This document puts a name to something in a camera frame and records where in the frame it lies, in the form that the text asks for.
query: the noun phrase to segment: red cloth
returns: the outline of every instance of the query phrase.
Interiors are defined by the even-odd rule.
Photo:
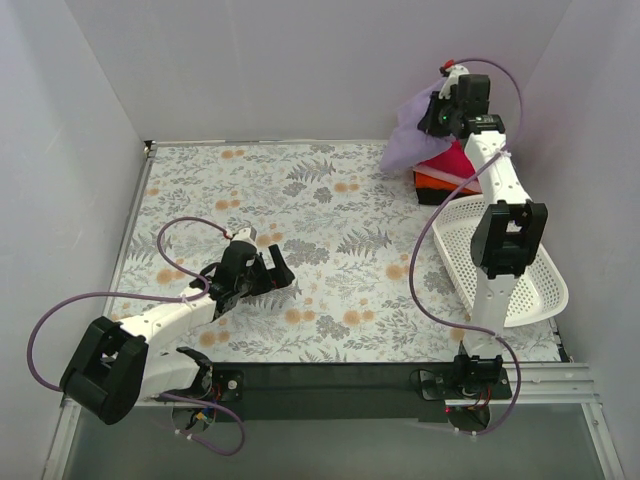
[[[429,175],[423,175],[422,173],[415,172],[415,184],[416,188],[432,188],[434,190],[448,190],[449,192],[453,192],[457,185],[453,183],[445,182],[444,180],[440,180],[438,178],[430,177]],[[461,193],[468,193],[469,195],[473,195],[473,190],[469,190],[468,188],[463,188]]]
[[[475,172],[473,165],[464,154],[462,145],[457,140],[453,142],[449,150],[422,162],[422,164],[462,178],[469,178]]]

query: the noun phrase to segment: pink cloth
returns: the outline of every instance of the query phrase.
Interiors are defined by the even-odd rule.
[[[462,150],[462,145],[457,140],[453,142],[449,150],[420,163],[420,165],[435,168],[465,180],[475,172],[473,165]]]

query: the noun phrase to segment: orange cloth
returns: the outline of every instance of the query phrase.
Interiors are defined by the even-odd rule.
[[[456,188],[458,188],[458,186],[454,185],[453,183],[445,182],[444,180],[433,178],[422,173],[415,172],[415,176],[416,188],[433,188],[434,190],[448,190],[450,192],[453,192]],[[460,193],[468,193],[473,195],[477,192],[469,190],[468,188],[464,188]]]

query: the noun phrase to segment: floral pattern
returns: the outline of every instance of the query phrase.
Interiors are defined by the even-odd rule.
[[[138,212],[118,289],[178,295],[188,283],[155,247],[178,216],[258,231],[261,251],[280,245],[296,275],[287,289],[248,298],[168,348],[186,345],[213,361],[450,361],[463,331],[431,322],[408,291],[409,258],[431,214],[417,203],[408,172],[381,173],[380,144],[252,144],[160,147]],[[185,223],[164,247],[199,271],[226,246],[219,233]],[[418,295],[436,315],[468,315],[429,235],[418,255]],[[113,318],[152,302],[116,300]],[[549,322],[509,329],[524,361],[557,361]]]

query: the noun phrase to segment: glass panel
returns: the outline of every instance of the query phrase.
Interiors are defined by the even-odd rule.
[[[232,458],[174,435],[170,415],[169,407],[140,407],[107,427],[83,411],[65,478],[604,478],[580,405],[522,405],[477,439],[412,420],[252,421]],[[231,423],[203,436],[227,448],[239,438]]]

